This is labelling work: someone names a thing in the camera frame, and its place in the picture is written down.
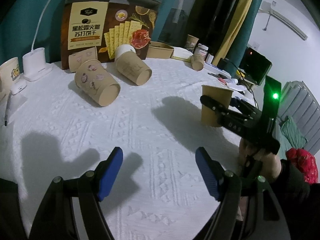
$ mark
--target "screw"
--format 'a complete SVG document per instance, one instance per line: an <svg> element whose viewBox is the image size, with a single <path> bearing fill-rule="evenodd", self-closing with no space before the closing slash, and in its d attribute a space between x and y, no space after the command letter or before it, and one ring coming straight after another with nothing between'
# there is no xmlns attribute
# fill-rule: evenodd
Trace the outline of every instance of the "screw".
<svg viewBox="0 0 320 240"><path fill-rule="evenodd" d="M61 181L61 177L57 176L53 179L54 183L59 183Z"/></svg>
<svg viewBox="0 0 320 240"><path fill-rule="evenodd" d="M229 178L233 177L233 175L234 175L234 173L233 173L232 171L229 171L229 170L226 170L226 171L224 172L224 174L225 174L227 177L229 177Z"/></svg>
<svg viewBox="0 0 320 240"><path fill-rule="evenodd" d="M265 177L263 177L263 176L258 176L258 181L260 181L260 182L266 182L266 178Z"/></svg>
<svg viewBox="0 0 320 240"><path fill-rule="evenodd" d="M91 177L94 176L94 171L87 171L87 172L85 173L85 175L86 175L88 178L91 178Z"/></svg>

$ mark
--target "rosemary sprig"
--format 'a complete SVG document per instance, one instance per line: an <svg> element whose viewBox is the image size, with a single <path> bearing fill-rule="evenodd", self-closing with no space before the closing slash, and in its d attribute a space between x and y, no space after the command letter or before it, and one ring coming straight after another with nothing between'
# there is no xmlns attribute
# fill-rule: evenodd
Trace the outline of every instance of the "rosemary sprig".
<svg viewBox="0 0 320 240"><path fill-rule="evenodd" d="M144 25L145 27L147 27L149 29L149 26L147 25L147 23L143 19L141 19L141 17L137 16L135 13L133 13L129 19L140 22L142 25Z"/></svg>

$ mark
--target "white wall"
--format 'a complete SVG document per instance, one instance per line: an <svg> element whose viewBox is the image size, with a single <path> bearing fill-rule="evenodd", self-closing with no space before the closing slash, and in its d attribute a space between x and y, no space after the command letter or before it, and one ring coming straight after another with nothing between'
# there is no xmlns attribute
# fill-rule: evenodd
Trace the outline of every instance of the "white wall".
<svg viewBox="0 0 320 240"><path fill-rule="evenodd" d="M266 31L268 14L258 13L249 44L260 44L257 51L272 62L269 76L285 85L287 81L304 81L315 98L320 102L320 30L300 0L264 0L277 2L281 14L300 28L308 39L304 41L290 28L274 17L270 18ZM263 102L263 86L254 87L253 91L259 107ZM316 154L320 169L320 153Z"/></svg>

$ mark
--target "green pillow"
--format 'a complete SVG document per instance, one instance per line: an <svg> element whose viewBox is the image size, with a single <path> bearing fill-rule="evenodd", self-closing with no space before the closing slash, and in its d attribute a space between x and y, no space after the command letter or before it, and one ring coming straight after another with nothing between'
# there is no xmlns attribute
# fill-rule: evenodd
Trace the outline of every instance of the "green pillow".
<svg viewBox="0 0 320 240"><path fill-rule="evenodd" d="M282 125L281 133L288 139L289 143L295 149L302 149L308 142L299 131L291 116L288 116L288 120Z"/></svg>
<svg viewBox="0 0 320 240"><path fill-rule="evenodd" d="M280 148L278 151L278 156L279 156L280 160L282 160L282 159L286 160L287 156L285 155L285 153L292 148L292 145L290 144L288 139L283 134L281 134L280 137L281 137L280 138Z"/></svg>

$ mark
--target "yellow curtain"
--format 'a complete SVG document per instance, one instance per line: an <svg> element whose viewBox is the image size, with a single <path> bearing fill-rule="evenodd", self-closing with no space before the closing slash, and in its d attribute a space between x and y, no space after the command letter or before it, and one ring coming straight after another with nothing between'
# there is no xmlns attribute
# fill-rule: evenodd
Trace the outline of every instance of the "yellow curtain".
<svg viewBox="0 0 320 240"><path fill-rule="evenodd" d="M236 10L234 12L233 18L231 19L231 23L228 28L227 34L224 37L223 42L212 61L213 65L216 66L219 63L219 60L221 58L225 58L225 56L227 55L231 47L231 44L236 38L240 30L240 27L248 13L251 2L252 0L239 0Z"/></svg>

